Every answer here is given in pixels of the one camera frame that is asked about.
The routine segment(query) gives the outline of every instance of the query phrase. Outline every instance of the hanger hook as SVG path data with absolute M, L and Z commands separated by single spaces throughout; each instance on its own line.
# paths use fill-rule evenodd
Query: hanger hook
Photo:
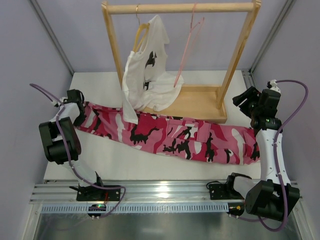
M 138 7 L 139 7 L 139 5 L 140 5 L 140 3 L 138 3 L 138 4 L 136 5 L 136 8 L 135 8 L 135 16 L 136 16 L 136 18 L 138 19 L 139 26 L 140 26 L 140 18 L 138 17 Z

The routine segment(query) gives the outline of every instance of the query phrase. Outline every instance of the gray wall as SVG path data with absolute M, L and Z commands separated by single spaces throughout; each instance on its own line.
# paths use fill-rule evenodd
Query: gray wall
M 250 2 L 251 0 L 199 0 L 199 3 Z M 101 11 L 102 0 L 38 0 L 75 72 L 115 71 L 115 63 Z M 109 0 L 110 4 L 194 3 L 195 0 Z M 262 0 L 238 69 L 251 67 L 263 41 L 286 0 Z M 140 15 L 141 22 L 154 14 Z M 191 14 L 160 14 L 170 44 L 167 70 L 178 70 L 189 34 Z M 185 70 L 225 70 L 228 68 L 246 13 L 196 13 L 205 23 L 187 61 Z M 138 20 L 135 14 L 115 15 L 113 23 L 123 67 L 132 50 Z
M 283 155 L 291 179 L 297 180 L 314 225 L 320 231 L 320 1 L 296 1 L 254 72 L 262 89 L 272 79 L 295 79 L 309 87 L 309 98 L 283 133 Z M 278 116 L 285 120 L 301 102 L 304 89 L 281 83 Z
M 61 96 L 71 75 L 27 0 L 0 7 L 0 238 L 20 239 L 31 193 L 47 160 L 38 125 L 55 109 L 29 86 L 37 83 Z

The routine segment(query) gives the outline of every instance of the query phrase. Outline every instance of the table surface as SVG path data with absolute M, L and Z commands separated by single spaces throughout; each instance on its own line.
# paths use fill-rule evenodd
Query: table surface
M 226 71 L 183 71 L 186 84 L 222 84 Z M 121 88 L 116 72 L 76 72 L 70 89 L 81 90 L 85 100 L 106 107 L 122 106 Z M 250 126 L 250 119 L 232 103 L 232 97 L 246 90 L 240 70 L 235 71 L 225 96 L 227 125 Z M 224 180 L 231 173 L 259 179 L 261 165 L 232 165 L 198 162 L 175 156 L 160 156 L 140 151 L 108 138 L 76 130 L 82 153 L 79 156 L 103 180 Z M 74 180 L 64 167 L 49 162 L 45 180 Z

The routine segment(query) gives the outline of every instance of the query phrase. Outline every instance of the clothing rack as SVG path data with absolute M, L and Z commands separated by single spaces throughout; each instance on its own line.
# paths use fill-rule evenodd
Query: clothing rack
M 225 123 L 227 121 L 227 112 L 224 98 L 258 15 L 260 6 L 261 0 L 240 3 L 198 3 L 194 9 L 195 13 L 247 12 L 222 85 L 184 84 L 182 85 L 179 96 L 168 108 L 155 112 L 153 109 L 146 107 L 143 111 L 169 116 L 195 118 L 219 124 Z M 193 8 L 193 3 L 139 4 L 138 7 L 137 5 L 109 5 L 107 1 L 102 3 L 105 26 L 120 86 L 122 86 L 124 71 L 112 15 L 192 13 Z

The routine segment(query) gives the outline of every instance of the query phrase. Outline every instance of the pink camouflage fabric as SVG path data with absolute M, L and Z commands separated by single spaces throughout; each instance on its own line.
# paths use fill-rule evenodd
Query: pink camouflage fabric
M 251 164 L 260 157 L 251 128 L 137 111 L 138 124 L 123 120 L 122 108 L 85 102 L 79 130 L 164 156 L 220 164 Z

